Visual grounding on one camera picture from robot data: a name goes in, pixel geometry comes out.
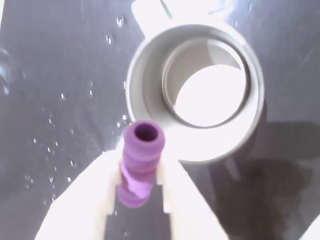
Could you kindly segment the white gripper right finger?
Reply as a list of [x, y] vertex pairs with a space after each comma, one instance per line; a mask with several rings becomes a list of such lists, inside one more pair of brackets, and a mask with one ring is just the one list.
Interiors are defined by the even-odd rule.
[[229, 239], [178, 157], [168, 150], [161, 154], [156, 183], [162, 186], [163, 212], [169, 215], [172, 240]]

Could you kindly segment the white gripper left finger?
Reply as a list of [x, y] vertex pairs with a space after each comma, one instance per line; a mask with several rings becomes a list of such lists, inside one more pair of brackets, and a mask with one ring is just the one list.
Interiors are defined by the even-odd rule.
[[55, 199], [35, 236], [37, 240], [102, 240], [121, 184], [124, 141], [103, 152]]

